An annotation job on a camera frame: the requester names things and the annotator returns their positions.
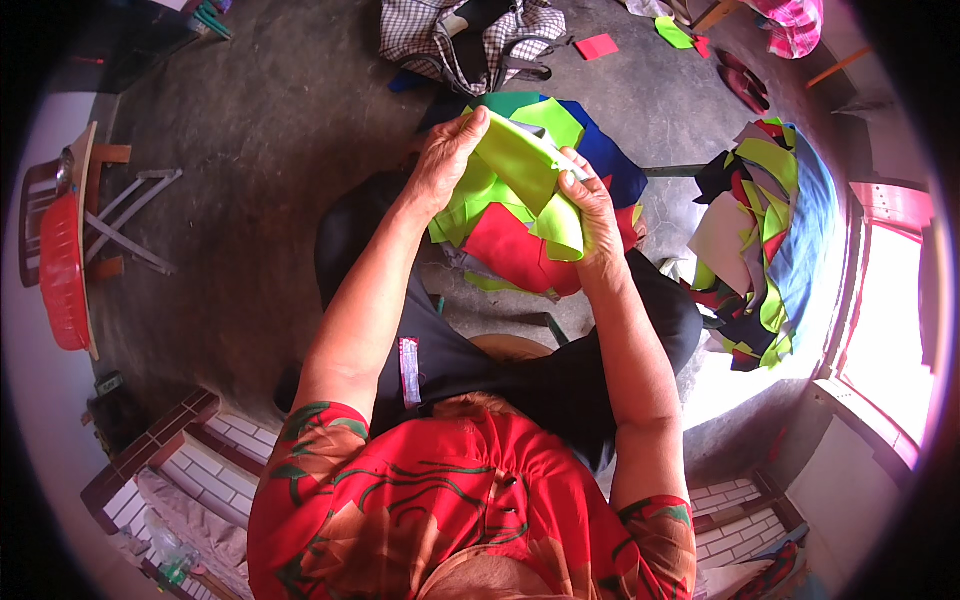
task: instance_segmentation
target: red basket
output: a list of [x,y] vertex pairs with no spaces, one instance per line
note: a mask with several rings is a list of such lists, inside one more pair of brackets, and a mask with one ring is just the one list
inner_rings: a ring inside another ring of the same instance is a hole
[[77,197],[69,192],[50,205],[40,223],[40,294],[57,345],[90,347]]

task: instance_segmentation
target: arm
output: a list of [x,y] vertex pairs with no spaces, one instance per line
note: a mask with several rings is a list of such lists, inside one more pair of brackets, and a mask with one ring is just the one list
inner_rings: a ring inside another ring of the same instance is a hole
[[430,133],[414,174],[324,313],[291,414],[309,403],[339,402],[370,422],[423,230],[450,202],[489,125],[487,110],[479,108]]
[[620,511],[660,494],[688,500],[677,382],[630,275],[610,194],[581,156],[562,152],[591,175],[580,183],[561,173],[560,187],[581,208],[585,256],[577,272],[593,307],[617,424],[611,505]]

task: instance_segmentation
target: red slipper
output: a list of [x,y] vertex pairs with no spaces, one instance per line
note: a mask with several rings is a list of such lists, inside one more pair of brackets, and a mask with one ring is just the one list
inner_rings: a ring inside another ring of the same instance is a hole
[[767,86],[763,84],[760,78],[757,77],[753,71],[747,68],[747,65],[743,63],[743,60],[738,59],[726,50],[717,50],[717,58],[720,59],[720,62],[723,62],[726,66],[734,71],[746,75],[751,81],[753,81],[754,85],[756,85],[757,89],[759,89],[762,95],[768,95]]
[[727,87],[729,87],[730,90],[736,94],[736,97],[742,100],[745,105],[750,107],[750,110],[759,115],[767,113],[767,110],[770,109],[770,103],[763,97],[763,94],[760,93],[760,90],[757,89],[754,82],[747,79],[746,75],[722,64],[717,67],[717,71],[720,72],[723,83],[727,84]]

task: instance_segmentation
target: black pants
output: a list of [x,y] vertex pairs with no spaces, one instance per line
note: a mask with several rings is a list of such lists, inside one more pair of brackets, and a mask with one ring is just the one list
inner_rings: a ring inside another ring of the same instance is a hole
[[[322,218],[314,256],[324,310],[407,177],[402,172],[377,173],[348,192]],[[643,254],[630,250],[627,262],[677,373],[700,340],[700,312],[680,285],[661,275]],[[437,314],[414,265],[396,336],[420,338],[422,405],[404,409],[399,352],[394,344],[380,374],[372,437],[405,420],[429,416],[433,404],[451,396],[488,392],[505,397],[538,425],[563,438],[592,472],[599,473],[610,463],[616,426],[596,328],[550,356],[497,364]],[[636,390],[636,401],[644,401],[643,390]]]

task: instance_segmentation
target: concrete floor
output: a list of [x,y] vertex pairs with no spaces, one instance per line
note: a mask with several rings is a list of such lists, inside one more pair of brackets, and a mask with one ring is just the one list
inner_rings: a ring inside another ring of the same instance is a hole
[[[568,33],[610,34],[620,52],[585,62],[573,46],[545,61],[547,83],[512,82],[581,102],[640,166],[706,163],[756,119],[723,85],[718,60],[679,51],[651,19],[613,0],[557,0]],[[698,14],[707,0],[690,0]],[[393,94],[396,68],[377,57],[376,0],[236,3],[223,20],[230,42],[198,41],[123,94],[114,143],[132,162],[104,176],[104,197],[140,170],[181,168],[183,177],[125,226],[125,233],[180,267],[161,276],[128,262],[127,272],[91,289],[102,359],[121,371],[155,417],[180,386],[199,383],[253,420],[279,427],[271,395],[285,366],[301,359],[322,311],[313,273],[315,226],[344,192],[396,164],[433,92]],[[844,172],[826,107],[803,88],[801,63],[766,54],[751,12],[733,13],[708,33],[711,46],[746,61],[771,92],[771,115],[794,122],[838,181]],[[705,208],[690,180],[651,180],[643,195],[655,262],[692,258],[686,242]],[[839,253],[830,277],[839,281]],[[425,249],[422,273],[447,298],[445,315],[465,336],[509,332],[556,346],[545,328],[512,317],[549,311],[571,338],[593,325],[583,295],[558,304],[526,295],[485,294]],[[693,261],[684,263],[692,276]],[[825,280],[832,308],[838,284]],[[818,326],[826,339],[828,314]],[[785,408],[813,372],[814,340],[772,372],[730,372],[730,357],[698,350],[678,377],[691,484],[729,478],[762,459]]]

